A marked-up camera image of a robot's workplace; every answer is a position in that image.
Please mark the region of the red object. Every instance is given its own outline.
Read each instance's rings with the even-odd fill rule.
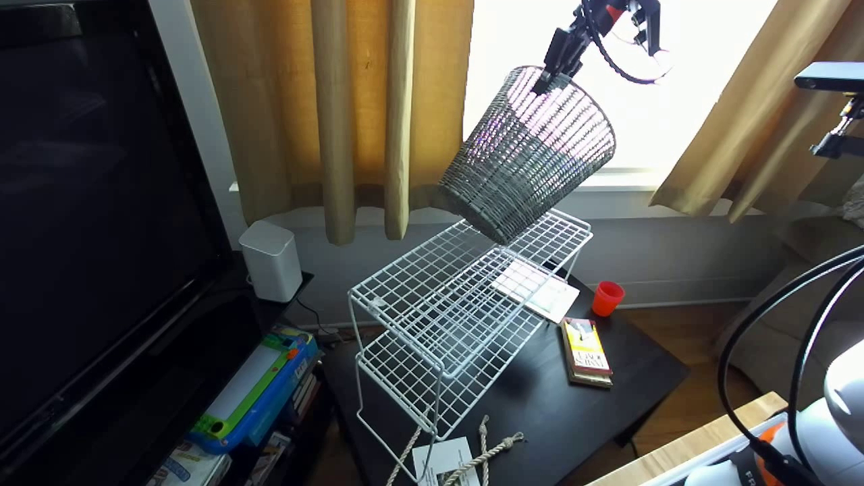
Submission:
[[[616,8],[616,5],[604,5],[604,13],[607,13],[612,23],[618,23],[618,16],[621,16],[625,11]]]
[[[625,287],[618,287],[616,281],[599,281],[595,289],[595,305],[592,313],[595,317],[612,317],[618,302],[625,300]]]

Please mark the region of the papers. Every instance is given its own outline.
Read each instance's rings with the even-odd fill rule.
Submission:
[[[454,471],[473,463],[464,437],[434,443],[432,457],[429,457],[429,447],[418,447],[410,451],[410,457],[413,457],[415,475],[425,472],[425,479],[418,479],[418,486],[440,486],[445,479],[450,479]],[[480,486],[477,471],[475,468],[464,471],[456,486]]]
[[[494,279],[492,287],[556,324],[567,317],[577,298],[577,289],[567,287],[567,281],[519,259],[511,262],[511,268]]]

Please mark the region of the wire mesh cage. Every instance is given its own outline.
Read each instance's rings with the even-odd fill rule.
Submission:
[[[535,96],[544,69],[517,69],[442,177],[449,212],[511,243],[616,154],[603,108],[572,82]]]

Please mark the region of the black monitor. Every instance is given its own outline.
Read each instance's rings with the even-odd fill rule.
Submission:
[[[0,482],[143,479],[257,335],[145,3],[0,5]]]

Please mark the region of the white wire rack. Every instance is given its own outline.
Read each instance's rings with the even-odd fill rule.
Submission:
[[[387,327],[373,343],[359,343],[359,374],[445,441],[546,321],[492,281],[513,262],[554,279],[588,240],[592,228],[562,212],[548,212],[511,246],[494,246],[467,221],[450,224],[349,293],[353,329],[359,310]],[[356,390],[356,420],[398,459],[361,416],[359,379]]]

